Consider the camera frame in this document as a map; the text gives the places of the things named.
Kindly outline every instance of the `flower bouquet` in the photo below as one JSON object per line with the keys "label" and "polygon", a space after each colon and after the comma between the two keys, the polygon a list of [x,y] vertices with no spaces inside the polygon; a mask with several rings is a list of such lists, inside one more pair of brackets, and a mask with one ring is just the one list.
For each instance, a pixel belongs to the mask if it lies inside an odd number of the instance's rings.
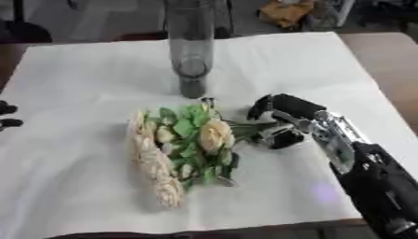
{"label": "flower bouquet", "polygon": [[176,111],[162,107],[158,116],[138,111],[130,121],[128,140],[132,161],[152,181],[158,201],[177,208],[193,185],[233,186],[231,173],[240,158],[233,146],[279,125],[222,119],[213,99],[204,98]]}

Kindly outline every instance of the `robotic hand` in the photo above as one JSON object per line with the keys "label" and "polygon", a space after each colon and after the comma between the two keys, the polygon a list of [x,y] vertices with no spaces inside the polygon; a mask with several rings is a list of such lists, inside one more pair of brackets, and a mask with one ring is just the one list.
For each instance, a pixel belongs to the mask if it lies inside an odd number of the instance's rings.
{"label": "robotic hand", "polygon": [[[18,108],[14,105],[9,105],[6,101],[0,101],[0,115],[13,114],[18,111]],[[4,131],[7,127],[19,127],[23,124],[23,121],[19,119],[0,119],[0,132]]]}
{"label": "robotic hand", "polygon": [[301,133],[311,134],[327,153],[332,172],[354,206],[378,236],[418,238],[418,184],[382,147],[371,144],[345,117],[291,95],[259,99],[248,118],[257,120],[266,111],[293,125],[274,137],[272,148],[289,146],[283,144],[283,138],[296,143],[303,140]]}

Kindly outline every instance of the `wooden table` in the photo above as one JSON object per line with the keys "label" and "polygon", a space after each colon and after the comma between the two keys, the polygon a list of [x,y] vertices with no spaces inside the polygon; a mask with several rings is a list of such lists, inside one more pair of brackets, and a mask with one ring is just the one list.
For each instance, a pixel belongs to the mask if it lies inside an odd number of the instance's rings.
{"label": "wooden table", "polygon": [[[341,38],[377,81],[386,97],[418,133],[418,47],[403,34],[342,35]],[[0,45],[0,89],[7,84],[29,45]],[[362,219],[281,225],[294,229],[335,225],[364,225]]]}

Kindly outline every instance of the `white sheet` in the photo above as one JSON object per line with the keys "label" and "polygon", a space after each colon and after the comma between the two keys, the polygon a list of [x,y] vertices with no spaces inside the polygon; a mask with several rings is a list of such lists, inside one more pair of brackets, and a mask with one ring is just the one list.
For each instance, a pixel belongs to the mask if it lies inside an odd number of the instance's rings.
{"label": "white sheet", "polygon": [[[327,105],[418,176],[414,134],[332,33],[217,41],[209,83],[229,116],[267,93]],[[161,210],[124,134],[136,108],[190,102],[176,85],[165,41],[30,48],[3,94],[25,124],[0,135],[0,237],[360,217],[312,140],[280,151],[240,145],[239,187],[196,188],[181,209]]]}

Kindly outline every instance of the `gray glass vase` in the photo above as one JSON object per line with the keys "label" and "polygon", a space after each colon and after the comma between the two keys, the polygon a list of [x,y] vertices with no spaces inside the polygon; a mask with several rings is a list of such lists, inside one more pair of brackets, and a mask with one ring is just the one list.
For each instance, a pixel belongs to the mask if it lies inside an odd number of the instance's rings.
{"label": "gray glass vase", "polygon": [[199,98],[214,51],[214,0],[166,0],[170,54],[181,94]]}

